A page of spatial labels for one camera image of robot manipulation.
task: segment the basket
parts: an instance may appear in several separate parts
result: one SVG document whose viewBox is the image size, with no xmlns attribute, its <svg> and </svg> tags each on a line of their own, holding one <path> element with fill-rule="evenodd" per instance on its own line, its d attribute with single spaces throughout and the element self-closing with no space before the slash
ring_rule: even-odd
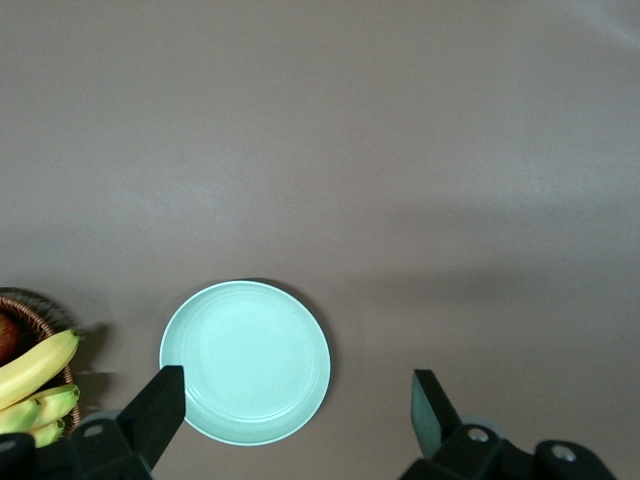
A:
<svg viewBox="0 0 640 480">
<path fill-rule="evenodd" d="M 36 311 L 32 306 L 12 297 L 13 295 L 9 296 L 8 293 L 5 293 L 5 289 L 0 291 L 0 311 L 14 320 L 20 328 L 21 335 L 17 351 L 18 355 L 26 352 L 45 338 L 51 337 L 61 331 L 60 327 L 55 328 L 49 319 L 45 318 L 44 315 Z M 40 303 L 45 301 L 44 297 L 38 297 L 38 300 Z M 42 389 L 72 383 L 74 383 L 73 375 L 71 368 L 67 365 L 58 375 L 47 382 Z M 78 423 L 80 423 L 80 420 L 80 408 L 76 405 L 73 410 L 64 417 L 66 424 L 65 435 L 73 430 Z"/>
</svg>

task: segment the banana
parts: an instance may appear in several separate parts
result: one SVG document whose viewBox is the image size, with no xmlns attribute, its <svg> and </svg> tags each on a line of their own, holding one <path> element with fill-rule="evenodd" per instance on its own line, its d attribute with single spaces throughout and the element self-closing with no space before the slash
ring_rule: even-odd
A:
<svg viewBox="0 0 640 480">
<path fill-rule="evenodd" d="M 38 428 L 64 417 L 78 403 L 80 390 L 77 385 L 61 385 L 31 395 L 42 404 L 31 428 Z"/>
<path fill-rule="evenodd" d="M 40 412 L 40 401 L 28 398 L 0 410 L 0 434 L 26 432 Z"/>
<path fill-rule="evenodd" d="M 0 409 L 31 395 L 55 377 L 73 358 L 79 340 L 75 330 L 56 333 L 0 367 Z"/>
<path fill-rule="evenodd" d="M 64 432 L 64 420 L 56 420 L 39 428 L 29 430 L 27 433 L 36 441 L 36 448 L 46 447 L 62 436 Z"/>
</svg>

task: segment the turquoise plate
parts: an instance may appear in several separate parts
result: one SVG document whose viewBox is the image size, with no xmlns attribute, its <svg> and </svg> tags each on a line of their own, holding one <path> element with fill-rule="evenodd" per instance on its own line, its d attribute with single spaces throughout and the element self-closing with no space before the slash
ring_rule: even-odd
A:
<svg viewBox="0 0 640 480">
<path fill-rule="evenodd" d="M 270 285 L 225 282 L 187 300 L 160 346 L 160 367 L 182 365 L 185 420 L 232 445 L 264 445 L 302 428 L 329 386 L 320 326 Z"/>
</svg>

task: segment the apple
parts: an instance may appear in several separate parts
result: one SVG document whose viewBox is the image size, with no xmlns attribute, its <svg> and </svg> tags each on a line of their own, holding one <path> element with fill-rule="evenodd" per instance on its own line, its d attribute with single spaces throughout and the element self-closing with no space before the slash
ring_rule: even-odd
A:
<svg viewBox="0 0 640 480">
<path fill-rule="evenodd" d="M 13 360 L 20 343 L 20 329 L 16 323 L 0 313 L 0 366 Z"/>
</svg>

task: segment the fruit basket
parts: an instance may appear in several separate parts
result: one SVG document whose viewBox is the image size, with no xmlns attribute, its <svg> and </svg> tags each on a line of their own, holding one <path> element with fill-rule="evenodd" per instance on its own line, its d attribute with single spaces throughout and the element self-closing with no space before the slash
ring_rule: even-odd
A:
<svg viewBox="0 0 640 480">
<path fill-rule="evenodd" d="M 0 313 L 6 315 L 18 326 L 20 341 L 13 355 L 17 358 L 43 340 L 71 328 L 69 316 L 49 299 L 22 289 L 0 288 Z M 44 384 L 40 390 L 74 384 L 71 368 L 67 365 L 58 375 Z M 76 405 L 67 414 L 65 435 L 81 420 L 80 408 Z"/>
</svg>

